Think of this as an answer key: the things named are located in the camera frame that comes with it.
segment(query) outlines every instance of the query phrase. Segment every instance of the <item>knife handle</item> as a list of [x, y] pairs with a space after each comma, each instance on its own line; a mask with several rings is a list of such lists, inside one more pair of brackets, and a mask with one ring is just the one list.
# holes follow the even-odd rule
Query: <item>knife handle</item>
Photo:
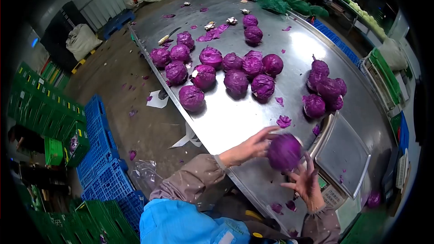
[[167, 39], [169, 39], [169, 35], [166, 35], [163, 38], [161, 38], [161, 40], [158, 41], [158, 45], [162, 45]]

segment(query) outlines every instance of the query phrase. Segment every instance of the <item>concrete floor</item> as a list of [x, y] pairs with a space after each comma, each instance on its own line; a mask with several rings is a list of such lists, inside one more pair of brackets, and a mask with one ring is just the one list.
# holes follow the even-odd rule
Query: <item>concrete floor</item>
[[[174, 0], [145, 5], [136, 12], [136, 19], [144, 18], [172, 1]], [[345, 38], [342, 39], [353, 48]], [[163, 109], [146, 106], [149, 92], [162, 87], [152, 74], [146, 60], [140, 58], [138, 52], [139, 49], [132, 42], [125, 26], [115, 32], [109, 40], [103, 42], [96, 53], [91, 55], [77, 73], [71, 76], [64, 93], [81, 104], [86, 104], [94, 94], [99, 94], [105, 105], [119, 154], [127, 161], [129, 172], [132, 171], [135, 160], [154, 160], [157, 163], [157, 173], [164, 179], [196, 155], [207, 153], [207, 150], [203, 146], [197, 148], [192, 143], [168, 149], [185, 135], [185, 120], [171, 100]], [[149, 76], [149, 79], [143, 80], [142, 77], [145, 76]], [[129, 90], [130, 85], [136, 89]], [[130, 117], [128, 113], [131, 110], [138, 112]], [[129, 160], [129, 150], [137, 151], [133, 161]], [[68, 176], [72, 194], [79, 196], [83, 190], [76, 171], [70, 170]], [[135, 187], [141, 189], [148, 197], [151, 191], [144, 182], [134, 177], [130, 178]], [[227, 178], [220, 190], [225, 190], [229, 186], [231, 181]]]

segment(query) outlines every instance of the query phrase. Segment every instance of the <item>blue jacket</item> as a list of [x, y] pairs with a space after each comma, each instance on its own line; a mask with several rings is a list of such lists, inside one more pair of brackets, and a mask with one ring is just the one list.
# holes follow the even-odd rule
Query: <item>blue jacket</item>
[[179, 200], [153, 199], [140, 218], [141, 244], [247, 244], [249, 240], [242, 221], [212, 219], [194, 204]]

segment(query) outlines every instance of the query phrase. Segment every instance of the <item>digital scale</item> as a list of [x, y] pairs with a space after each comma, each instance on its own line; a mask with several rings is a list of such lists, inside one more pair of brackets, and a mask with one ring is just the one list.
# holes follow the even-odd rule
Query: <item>digital scale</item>
[[324, 118], [308, 152], [319, 169], [318, 183], [325, 203], [336, 210], [347, 198], [355, 200], [371, 153], [339, 111]]

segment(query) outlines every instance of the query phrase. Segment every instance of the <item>hand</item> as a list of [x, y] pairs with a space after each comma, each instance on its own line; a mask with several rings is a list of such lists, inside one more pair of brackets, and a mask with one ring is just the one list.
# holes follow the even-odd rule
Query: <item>hand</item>
[[266, 150], [275, 136], [269, 133], [279, 129], [280, 127], [276, 126], [262, 129], [240, 145], [221, 153], [219, 155], [220, 160], [229, 168], [230, 166], [241, 165], [243, 162], [254, 157], [265, 156]]
[[302, 164], [298, 165], [299, 174], [288, 172], [287, 175], [295, 181], [295, 183], [281, 183], [282, 187], [292, 188], [300, 194], [300, 197], [307, 205], [307, 209], [311, 213], [317, 212], [325, 202], [321, 189], [318, 183], [318, 170], [313, 168], [313, 161], [308, 152], [304, 152], [306, 158], [307, 169]]

